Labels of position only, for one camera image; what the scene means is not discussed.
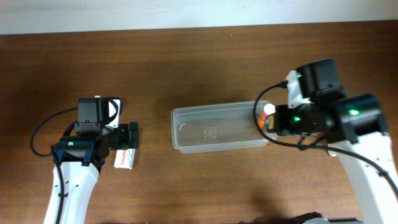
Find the brown wooden surface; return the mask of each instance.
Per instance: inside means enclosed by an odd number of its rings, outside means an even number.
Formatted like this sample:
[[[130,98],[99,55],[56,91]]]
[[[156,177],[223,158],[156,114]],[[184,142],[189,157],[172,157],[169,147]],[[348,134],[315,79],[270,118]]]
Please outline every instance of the brown wooden surface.
[[[30,134],[94,95],[123,99],[121,122],[139,122],[141,145],[133,170],[115,169],[115,153],[108,157],[86,223],[360,217],[338,159],[274,144],[183,155],[172,145],[170,112],[251,101],[289,70],[333,58],[350,95],[380,99],[398,159],[397,28],[381,21],[0,36],[0,222],[43,222],[53,163],[33,155]],[[287,102],[285,90],[265,98]],[[36,148],[48,152],[76,117],[49,122]]]

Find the white wall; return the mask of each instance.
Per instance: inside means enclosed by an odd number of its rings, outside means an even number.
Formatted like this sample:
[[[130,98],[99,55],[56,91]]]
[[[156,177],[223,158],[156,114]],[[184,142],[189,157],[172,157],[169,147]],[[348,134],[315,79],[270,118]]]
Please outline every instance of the white wall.
[[[383,19],[397,0],[0,0],[0,34]]]

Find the green led light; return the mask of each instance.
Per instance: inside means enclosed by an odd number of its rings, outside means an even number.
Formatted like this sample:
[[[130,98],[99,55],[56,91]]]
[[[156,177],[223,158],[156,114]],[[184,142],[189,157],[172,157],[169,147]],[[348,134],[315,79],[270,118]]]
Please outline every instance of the green led light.
[[[356,115],[359,114],[359,111],[357,111],[357,110],[349,110],[348,113],[349,113],[349,115],[351,115],[351,116],[356,116]]]

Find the clear plastic container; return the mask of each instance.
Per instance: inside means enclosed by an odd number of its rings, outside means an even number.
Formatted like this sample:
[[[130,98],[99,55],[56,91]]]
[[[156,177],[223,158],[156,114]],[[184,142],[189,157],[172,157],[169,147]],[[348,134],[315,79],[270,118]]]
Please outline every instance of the clear plastic container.
[[[259,101],[257,117],[268,101]],[[173,145],[181,153],[214,152],[265,146],[252,117],[254,102],[194,106],[172,111]],[[267,133],[276,139],[275,133]]]

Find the robotic arm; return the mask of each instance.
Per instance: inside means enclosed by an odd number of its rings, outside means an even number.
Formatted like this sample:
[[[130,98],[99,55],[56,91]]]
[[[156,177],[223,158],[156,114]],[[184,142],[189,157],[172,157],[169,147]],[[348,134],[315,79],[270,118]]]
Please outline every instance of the robotic arm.
[[[91,192],[110,150],[139,146],[138,123],[119,124],[120,98],[85,98],[53,147],[53,190],[44,223],[84,223]],[[76,136],[70,136],[75,128]]]
[[[276,106],[266,121],[268,132],[279,136],[323,133],[331,147],[370,159],[398,183],[387,124],[374,96],[347,98],[332,60],[301,66],[286,80],[289,104]],[[397,198],[386,179],[367,162],[336,154],[354,188],[364,223],[396,223]],[[318,217],[304,223],[329,222]]]

